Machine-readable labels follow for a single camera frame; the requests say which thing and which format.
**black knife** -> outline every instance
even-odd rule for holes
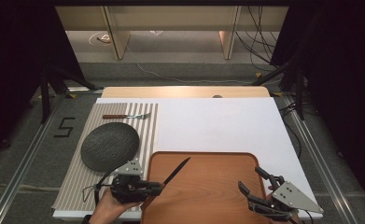
[[[182,161],[174,171],[161,183],[161,187],[164,189],[165,186],[176,176],[179,171],[185,166],[185,164],[190,160],[190,157]],[[141,210],[145,210],[152,202],[155,200],[156,196],[149,196],[147,199],[142,203]]]

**wooden tray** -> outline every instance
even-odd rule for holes
[[[162,183],[177,165],[191,157],[153,203],[143,212],[142,224],[269,223],[248,209],[238,189],[241,180],[253,195],[264,198],[258,160],[249,153],[156,152],[147,179]]]

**round dark plate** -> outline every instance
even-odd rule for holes
[[[131,161],[139,148],[136,130],[121,122],[103,124],[85,138],[80,150],[83,163],[97,172],[108,172]]]

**white desk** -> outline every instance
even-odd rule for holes
[[[273,98],[101,98],[97,104],[159,105],[154,151],[250,152],[269,174],[282,175],[316,202]],[[82,218],[90,211],[57,210],[54,217]],[[308,219],[305,212],[301,219]],[[322,215],[311,213],[314,219]],[[140,211],[120,218],[138,219]]]

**striped placemat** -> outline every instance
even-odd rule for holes
[[[103,114],[146,114],[151,113],[148,119],[102,119]],[[63,180],[57,199],[52,206],[56,210],[67,211],[93,211],[95,208],[93,192],[83,202],[83,192],[85,188],[93,186],[104,176],[104,173],[95,172],[82,162],[80,158],[80,148],[86,136],[95,128],[109,122],[124,122],[136,129],[140,137],[140,147],[136,154],[143,170],[143,179],[147,179],[147,165],[150,155],[156,148],[157,125],[159,105],[158,104],[94,104],[89,114],[83,133],[77,143],[77,149],[69,165],[68,172]],[[113,180],[110,175],[104,184],[110,184]]]

